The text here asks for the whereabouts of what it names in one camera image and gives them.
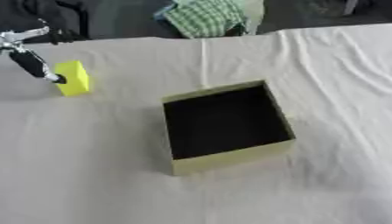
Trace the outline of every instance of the table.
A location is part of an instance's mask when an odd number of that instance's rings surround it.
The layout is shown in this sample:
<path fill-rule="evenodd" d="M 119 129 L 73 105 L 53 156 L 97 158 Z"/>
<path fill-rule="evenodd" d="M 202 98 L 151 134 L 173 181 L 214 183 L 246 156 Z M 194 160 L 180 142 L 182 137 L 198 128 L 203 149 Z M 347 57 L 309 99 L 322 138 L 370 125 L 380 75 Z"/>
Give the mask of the table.
<path fill-rule="evenodd" d="M 60 96 L 0 58 L 0 223 L 390 223 L 391 24 L 32 45 L 81 60 Z M 287 154 L 173 177 L 161 98 L 265 79 Z"/>

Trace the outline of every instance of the open box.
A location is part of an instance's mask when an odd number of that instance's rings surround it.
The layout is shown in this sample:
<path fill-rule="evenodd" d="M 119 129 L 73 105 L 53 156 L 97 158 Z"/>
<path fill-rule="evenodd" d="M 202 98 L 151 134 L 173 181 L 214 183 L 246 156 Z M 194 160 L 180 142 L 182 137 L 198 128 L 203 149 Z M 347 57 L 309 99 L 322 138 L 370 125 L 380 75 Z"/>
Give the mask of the open box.
<path fill-rule="evenodd" d="M 284 151 L 295 139 L 264 80 L 164 98 L 175 175 Z"/>

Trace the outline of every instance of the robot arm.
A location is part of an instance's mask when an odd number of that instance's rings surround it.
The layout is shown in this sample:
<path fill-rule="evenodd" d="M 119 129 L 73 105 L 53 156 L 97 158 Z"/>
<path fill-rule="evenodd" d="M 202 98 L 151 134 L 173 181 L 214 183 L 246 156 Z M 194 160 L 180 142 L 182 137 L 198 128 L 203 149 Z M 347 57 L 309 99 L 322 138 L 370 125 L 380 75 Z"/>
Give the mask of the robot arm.
<path fill-rule="evenodd" d="M 50 31 L 48 26 L 41 29 L 16 33 L 6 31 L 0 33 L 0 52 L 9 52 L 10 58 L 18 63 L 26 72 L 36 78 L 45 79 L 54 83 L 67 83 L 64 76 L 52 73 L 45 61 L 34 51 L 23 46 L 23 40 L 46 35 Z"/>

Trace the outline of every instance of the plaid shirt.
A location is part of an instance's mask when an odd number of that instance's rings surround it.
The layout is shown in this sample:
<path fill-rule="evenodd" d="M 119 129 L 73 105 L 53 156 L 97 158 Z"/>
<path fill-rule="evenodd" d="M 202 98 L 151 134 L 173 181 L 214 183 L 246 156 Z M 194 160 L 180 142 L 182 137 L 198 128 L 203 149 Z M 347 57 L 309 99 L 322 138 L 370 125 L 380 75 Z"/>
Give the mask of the plaid shirt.
<path fill-rule="evenodd" d="M 246 24 L 242 10 L 231 0 L 195 0 L 168 10 L 164 17 L 189 39 L 222 37 Z"/>

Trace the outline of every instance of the box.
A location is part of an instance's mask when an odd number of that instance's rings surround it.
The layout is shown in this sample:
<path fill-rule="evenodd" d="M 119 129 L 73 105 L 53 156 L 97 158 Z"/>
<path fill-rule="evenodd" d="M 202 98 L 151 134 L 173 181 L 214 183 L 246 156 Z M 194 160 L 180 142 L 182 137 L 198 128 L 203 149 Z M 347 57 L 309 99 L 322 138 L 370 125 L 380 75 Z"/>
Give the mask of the box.
<path fill-rule="evenodd" d="M 285 151 L 295 135 L 264 80 L 164 98 L 174 175 Z"/>
<path fill-rule="evenodd" d="M 78 60 L 56 64 L 56 74 L 66 77 L 66 84 L 56 84 L 64 96 L 81 95 L 90 92 L 89 78 Z"/>

